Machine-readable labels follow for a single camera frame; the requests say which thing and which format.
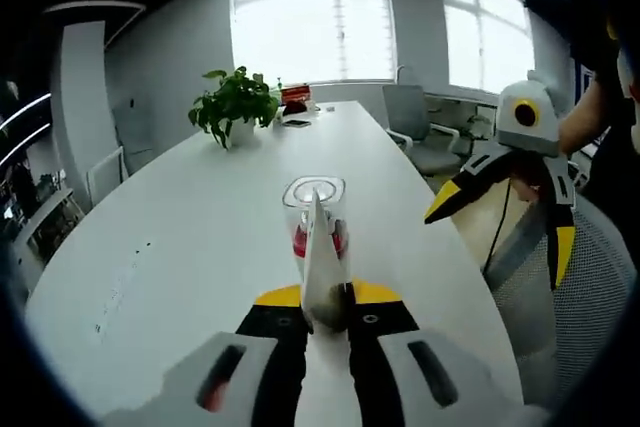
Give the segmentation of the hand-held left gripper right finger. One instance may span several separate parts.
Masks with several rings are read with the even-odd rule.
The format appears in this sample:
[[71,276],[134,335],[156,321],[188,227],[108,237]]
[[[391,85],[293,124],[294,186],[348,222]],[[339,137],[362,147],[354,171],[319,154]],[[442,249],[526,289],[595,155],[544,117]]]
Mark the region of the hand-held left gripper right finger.
[[525,412],[487,366],[418,327],[390,288],[347,286],[349,366],[365,426],[514,426]]

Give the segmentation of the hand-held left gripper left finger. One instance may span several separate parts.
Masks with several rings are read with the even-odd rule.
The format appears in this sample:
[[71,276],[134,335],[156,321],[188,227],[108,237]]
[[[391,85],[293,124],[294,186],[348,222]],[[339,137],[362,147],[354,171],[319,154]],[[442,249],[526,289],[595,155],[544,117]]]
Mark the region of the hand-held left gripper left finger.
[[102,426],[292,426],[306,373],[301,287],[266,292],[236,331],[218,332],[169,369],[160,393]]

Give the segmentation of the person's right hand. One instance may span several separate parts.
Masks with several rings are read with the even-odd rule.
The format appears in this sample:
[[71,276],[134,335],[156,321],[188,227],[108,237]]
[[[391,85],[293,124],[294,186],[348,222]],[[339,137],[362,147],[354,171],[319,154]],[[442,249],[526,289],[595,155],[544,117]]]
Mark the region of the person's right hand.
[[[559,126],[560,151],[569,156],[591,142],[597,136],[599,107],[597,100],[585,93]],[[538,198],[539,189],[513,176],[511,185],[520,201],[532,202]]]

